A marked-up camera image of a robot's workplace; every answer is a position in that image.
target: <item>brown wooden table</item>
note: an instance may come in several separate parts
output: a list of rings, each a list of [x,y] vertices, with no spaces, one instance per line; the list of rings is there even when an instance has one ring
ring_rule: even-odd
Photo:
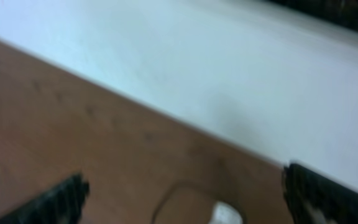
[[[0,215],[81,170],[82,223],[149,223],[179,181],[291,223],[280,168],[242,151],[0,43]]]

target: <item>white wall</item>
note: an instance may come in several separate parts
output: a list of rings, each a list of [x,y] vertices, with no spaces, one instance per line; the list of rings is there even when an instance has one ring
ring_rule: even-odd
[[[0,0],[0,38],[358,188],[358,34],[244,0]]]

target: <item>desk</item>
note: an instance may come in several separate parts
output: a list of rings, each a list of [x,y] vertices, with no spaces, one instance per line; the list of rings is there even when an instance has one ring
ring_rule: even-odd
[[[279,166],[0,43],[0,215],[78,170],[82,223],[149,223],[179,181],[291,223]]]

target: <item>wall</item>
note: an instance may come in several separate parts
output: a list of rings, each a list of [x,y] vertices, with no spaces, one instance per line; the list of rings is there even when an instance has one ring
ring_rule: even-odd
[[[0,38],[358,189],[358,34],[251,0],[0,0]]]

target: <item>wooden surface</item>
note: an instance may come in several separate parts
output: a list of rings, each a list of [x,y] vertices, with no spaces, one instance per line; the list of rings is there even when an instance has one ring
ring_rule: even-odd
[[[291,223],[278,167],[0,43],[0,215],[78,170],[82,223],[150,223],[180,181]]]

